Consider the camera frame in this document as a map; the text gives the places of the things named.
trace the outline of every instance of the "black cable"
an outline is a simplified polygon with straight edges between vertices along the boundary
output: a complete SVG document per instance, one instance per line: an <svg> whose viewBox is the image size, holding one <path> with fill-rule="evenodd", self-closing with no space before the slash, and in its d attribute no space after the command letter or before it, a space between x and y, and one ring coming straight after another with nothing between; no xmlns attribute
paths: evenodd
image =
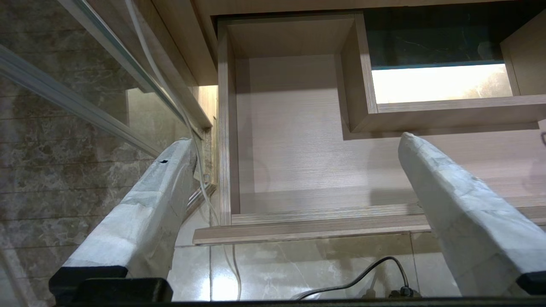
<svg viewBox="0 0 546 307"><path fill-rule="evenodd" d="M400 264L400 262L398 261L398 259L396 259L396 258L394 258L392 256L387 256L385 258L379 259L378 261L374 262L366 270L364 270L364 272L362 272L362 274L358 275L358 277L355 280L351 281L348 284L345 284L343 286L321 288L321 289L316 289L316 290L313 290L313 291L309 291L309 292L306 292L306 293L300 295L300 297L298 297L296 300L302 300L302 299L304 299L304 298L306 298L308 296L311 296L311 295L317 294L317 293L321 293L321 292L327 292L327 291L341 290L341 289L350 288L350 287L356 285L359 281L361 281L362 278L364 278L369 272L371 272L371 270L375 269L376 266L380 265L382 262L387 261L389 259L396 262L396 265L398 265L398 268L400 269L400 273L402 274L402 278L404 279L404 286L409 288L410 286L408 284L408 278L406 277L406 273L404 273L404 269L403 269L402 265Z"/></svg>

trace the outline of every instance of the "wooden cabinet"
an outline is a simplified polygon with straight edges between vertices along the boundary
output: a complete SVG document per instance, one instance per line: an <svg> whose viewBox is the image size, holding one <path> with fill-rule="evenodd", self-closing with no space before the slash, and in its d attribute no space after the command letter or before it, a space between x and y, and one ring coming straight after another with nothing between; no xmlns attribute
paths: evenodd
<svg viewBox="0 0 546 307"><path fill-rule="evenodd" d="M219 19L221 226L194 242L430 229L397 159L403 131L545 223L544 14L502 44L513 96L386 104L361 12Z"/></svg>

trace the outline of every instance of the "beige floor tile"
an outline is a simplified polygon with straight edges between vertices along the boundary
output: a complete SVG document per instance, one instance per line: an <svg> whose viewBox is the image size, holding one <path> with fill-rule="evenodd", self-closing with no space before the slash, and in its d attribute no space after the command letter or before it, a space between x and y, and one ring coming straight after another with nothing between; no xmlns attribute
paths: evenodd
<svg viewBox="0 0 546 307"><path fill-rule="evenodd" d="M458 297L459 288L432 233L411 235L419 289L423 297Z"/></svg>
<svg viewBox="0 0 546 307"><path fill-rule="evenodd" d="M234 300L237 296L237 283L223 248L211 248L212 300ZM225 250L231 259L232 246ZM384 256L398 258L410 287L418 287L409 234L241 244L235 246L235 251L242 300L291 299L311 289L346 284ZM380 298L401 286L396 264L387 261L347 290L311 298Z"/></svg>
<svg viewBox="0 0 546 307"><path fill-rule="evenodd" d="M174 302L210 300L210 247L176 248L167 281Z"/></svg>
<svg viewBox="0 0 546 307"><path fill-rule="evenodd" d="M215 191L210 197L212 204L219 203L219 192ZM178 237L176 238L176 247L191 246L193 239L193 232L199 228L209 227L209 206L205 203L194 211L187 220L184 221L182 227L178 231Z"/></svg>

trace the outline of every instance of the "white cable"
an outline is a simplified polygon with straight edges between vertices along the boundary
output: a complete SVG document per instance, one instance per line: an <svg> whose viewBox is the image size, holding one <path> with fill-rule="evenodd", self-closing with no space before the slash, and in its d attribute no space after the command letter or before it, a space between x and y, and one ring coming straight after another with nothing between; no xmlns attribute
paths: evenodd
<svg viewBox="0 0 546 307"><path fill-rule="evenodd" d="M146 58L148 59L148 62L150 63L150 66L152 67L153 72L155 73L159 84L165 89L167 94L171 97L171 99L175 102L175 105L179 107L180 114L182 115L182 118L184 119L184 122L186 122L186 125L188 126L189 132L192 136L192 139L196 139L195 132L193 131L193 128L188 120L188 116L186 114L186 111L184 110L182 104L178 100L178 97L173 94L170 87L165 82L165 79L163 78L163 75L159 71L159 68L156 65L156 62L153 60L152 54L150 53L150 49L148 48L148 44L146 43L146 39L144 38L144 34L142 33L142 29L140 27L140 23L137 19L137 14L134 9L134 3L133 0L125 0L125 5L127 6L127 9L129 10L129 15L131 16L131 20L133 21L133 26L135 27L136 34L139 38L140 45L142 46L142 49L144 51L144 54L146 55ZM197 152L197 165L198 165L198 171L199 171L199 185L201 187L201 193L203 194L203 197L205 198L205 203L209 206L210 210L212 210L212 214L214 216L214 219L216 221L216 225L220 225L220 222L218 220L218 215L216 214L215 208L212 206L209 197L206 194L205 191L205 185L203 184L203 169L201 167L201 154L199 153L199 148L197 147L197 142L193 142L195 145L195 150ZM229 261L228 255L225 251L225 246L222 246L222 249L224 251L225 261L228 263L229 268L232 270L233 274L235 275L235 278L237 279L237 300L241 299L241 276L239 275L239 269L237 268L237 263L235 261L235 245L232 245L233 248L233 267L231 262Z"/></svg>

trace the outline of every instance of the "brown marble wall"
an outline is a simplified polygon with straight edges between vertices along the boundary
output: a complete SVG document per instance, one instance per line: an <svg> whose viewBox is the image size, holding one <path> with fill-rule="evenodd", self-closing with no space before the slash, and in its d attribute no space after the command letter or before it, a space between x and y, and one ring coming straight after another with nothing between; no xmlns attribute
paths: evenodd
<svg viewBox="0 0 546 307"><path fill-rule="evenodd" d="M138 84L57 1L0 0L0 44L127 125L140 124L126 95ZM2 254L26 302L53 305L49 277L153 159L5 78L0 131Z"/></svg>

